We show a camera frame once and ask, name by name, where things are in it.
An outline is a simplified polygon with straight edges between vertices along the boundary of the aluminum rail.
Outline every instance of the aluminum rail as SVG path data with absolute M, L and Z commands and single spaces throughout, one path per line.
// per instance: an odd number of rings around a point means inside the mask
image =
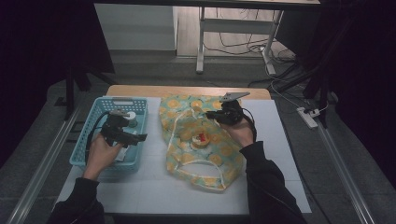
M 364 201 L 363 197 L 361 196 L 361 191 L 356 186 L 355 181 L 348 171 L 347 166 L 341 154 L 339 153 L 337 146 L 332 140 L 332 136 L 330 135 L 329 131 L 325 129 L 321 123 L 318 126 L 318 131 L 330 155 L 330 158 L 332 159 L 334 167 L 344 184 L 344 188 L 351 198 L 352 204 L 355 207 L 356 213 L 358 214 L 361 223 L 375 224 L 370 209 L 367 206 L 366 201 Z
M 86 93 L 81 93 L 82 97 L 77 98 L 77 107 L 73 114 L 70 116 L 69 120 L 64 121 L 64 124 L 57 132 L 55 138 L 52 143 L 49 145 L 49 148 L 46 154 L 43 157 L 43 160 L 38 165 L 37 169 L 33 177 L 30 179 L 29 184 L 27 185 L 25 191 L 23 192 L 20 200 L 14 208 L 14 211 L 11 213 L 11 216 L 8 218 L 7 224 L 19 224 L 23 223 L 26 219 L 27 215 L 30 212 L 30 209 L 35 202 L 35 198 L 37 197 L 39 191 L 44 185 L 45 180 L 47 179 L 48 174 L 52 168 L 53 163 L 55 163 L 56 158 L 58 157 L 59 152 L 61 151 L 62 146 L 64 145 L 64 141 L 66 140 L 67 135 L 73 127 L 73 124 L 78 116 L 82 103 L 86 99 Z

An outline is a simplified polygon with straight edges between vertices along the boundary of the black sleeve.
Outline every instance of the black sleeve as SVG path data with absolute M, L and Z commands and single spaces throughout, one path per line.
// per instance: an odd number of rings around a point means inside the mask
M 247 198 L 250 220 L 256 223 L 306 223 L 285 178 L 273 161 L 265 158 L 262 142 L 244 147 L 247 159 Z
M 104 208 L 96 200 L 99 182 L 77 178 L 69 198 L 58 202 L 53 209 L 48 224 L 98 223 L 105 224 Z

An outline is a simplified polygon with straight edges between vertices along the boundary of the blue basket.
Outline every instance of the blue basket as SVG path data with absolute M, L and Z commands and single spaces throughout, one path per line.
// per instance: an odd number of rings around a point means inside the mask
M 124 127 L 127 133 L 141 134 L 145 133 L 147 125 L 148 104 L 145 98 L 120 98 L 120 97 L 99 97 L 93 103 L 90 114 L 82 128 L 81 135 L 78 138 L 76 146 L 70 157 L 70 163 L 81 169 L 85 169 L 85 146 L 94 123 L 106 111 L 122 109 L 136 113 L 137 126 L 134 128 Z M 100 132 L 100 127 L 105 123 L 107 116 L 104 116 L 97 125 L 96 132 Z M 137 171 L 139 168 L 140 154 L 144 142 L 139 142 L 137 146 L 129 146 L 123 161 L 115 161 L 107 167 L 107 171 Z

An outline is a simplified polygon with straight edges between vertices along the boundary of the wooden floor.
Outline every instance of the wooden floor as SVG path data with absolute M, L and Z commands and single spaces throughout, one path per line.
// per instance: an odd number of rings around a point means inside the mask
M 271 21 L 273 19 L 273 15 L 273 10 L 213 7 L 205 9 L 206 18 Z M 177 56 L 194 57 L 197 55 L 199 43 L 200 8 L 178 7 L 177 16 Z M 267 38 L 268 35 L 205 33 L 205 56 L 260 58 L 262 55 L 258 52 L 257 48 L 253 49 L 251 52 L 249 52 L 249 48 L 251 49 L 251 47 L 265 44 L 267 42 Z M 272 50 L 275 56 L 278 52 L 284 49 L 286 48 L 279 42 L 273 43 Z M 282 51 L 281 53 L 282 57 L 292 56 L 292 52 L 289 50 Z

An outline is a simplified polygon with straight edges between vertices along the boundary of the white table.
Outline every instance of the white table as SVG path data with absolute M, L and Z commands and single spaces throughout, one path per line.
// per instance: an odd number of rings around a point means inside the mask
M 97 197 L 107 213 L 167 215 L 247 215 L 247 181 L 244 172 L 222 193 L 198 189 L 189 182 L 168 174 L 165 168 L 167 145 L 162 139 L 159 118 L 160 98 L 148 97 L 148 138 L 143 146 L 141 164 L 135 174 L 102 174 Z M 297 199 L 303 213 L 310 213 L 289 143 L 276 105 L 272 100 L 243 99 L 254 116 L 258 140 L 264 141 L 267 159 L 273 160 L 286 179 L 286 187 Z M 82 171 L 73 167 L 58 201 L 65 200 Z

